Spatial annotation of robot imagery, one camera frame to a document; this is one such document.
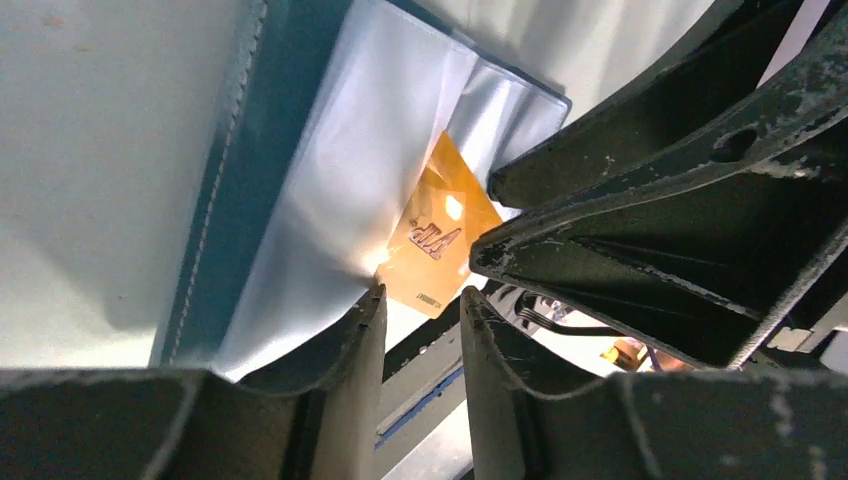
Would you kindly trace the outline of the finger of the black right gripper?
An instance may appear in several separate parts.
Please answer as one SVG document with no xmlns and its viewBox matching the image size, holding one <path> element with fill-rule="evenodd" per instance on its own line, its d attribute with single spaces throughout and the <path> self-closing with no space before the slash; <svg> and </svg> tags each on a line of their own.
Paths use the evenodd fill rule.
<svg viewBox="0 0 848 480">
<path fill-rule="evenodd" d="M 489 195 L 522 211 L 827 210 L 828 14 L 765 75 L 802 8 L 745 6 L 745 22 L 493 172 Z"/>
<path fill-rule="evenodd" d="M 847 94 L 766 89 L 670 146 L 589 137 L 598 177 L 477 240 L 476 273 L 699 367 L 739 366 L 847 293 Z"/>
</svg>

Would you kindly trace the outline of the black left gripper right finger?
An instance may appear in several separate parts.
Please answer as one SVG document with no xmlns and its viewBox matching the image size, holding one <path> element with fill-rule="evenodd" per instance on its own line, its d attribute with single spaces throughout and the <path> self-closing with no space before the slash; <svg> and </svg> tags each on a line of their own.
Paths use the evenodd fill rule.
<svg viewBox="0 0 848 480">
<path fill-rule="evenodd" d="M 843 479 L 847 379 L 823 371 L 597 377 L 460 297 L 478 479 Z"/>
</svg>

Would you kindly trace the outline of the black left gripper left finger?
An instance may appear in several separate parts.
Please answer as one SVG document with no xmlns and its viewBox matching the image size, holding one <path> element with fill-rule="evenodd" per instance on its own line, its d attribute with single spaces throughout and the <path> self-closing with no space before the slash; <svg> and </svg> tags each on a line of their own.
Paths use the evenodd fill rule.
<svg viewBox="0 0 848 480">
<path fill-rule="evenodd" d="M 5 479 L 367 479 L 386 291 L 230 382 L 193 369 L 5 370 Z"/>
</svg>

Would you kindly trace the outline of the gold VIP card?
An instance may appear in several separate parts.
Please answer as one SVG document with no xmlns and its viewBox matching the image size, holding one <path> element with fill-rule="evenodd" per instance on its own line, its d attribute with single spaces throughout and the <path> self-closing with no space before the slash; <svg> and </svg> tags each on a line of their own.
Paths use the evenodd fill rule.
<svg viewBox="0 0 848 480">
<path fill-rule="evenodd" d="M 470 276 L 472 244 L 502 218 L 447 133 L 442 133 L 377 269 L 388 297 L 430 318 Z"/>
</svg>

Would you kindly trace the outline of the blue leather card holder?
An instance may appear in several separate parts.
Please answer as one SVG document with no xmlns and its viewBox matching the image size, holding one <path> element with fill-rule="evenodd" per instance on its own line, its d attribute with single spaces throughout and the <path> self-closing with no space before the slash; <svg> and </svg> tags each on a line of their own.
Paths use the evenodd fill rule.
<svg viewBox="0 0 848 480">
<path fill-rule="evenodd" d="M 570 110 L 413 1 L 251 2 L 152 364 L 284 356 L 369 288 L 440 134 L 485 182 Z"/>
</svg>

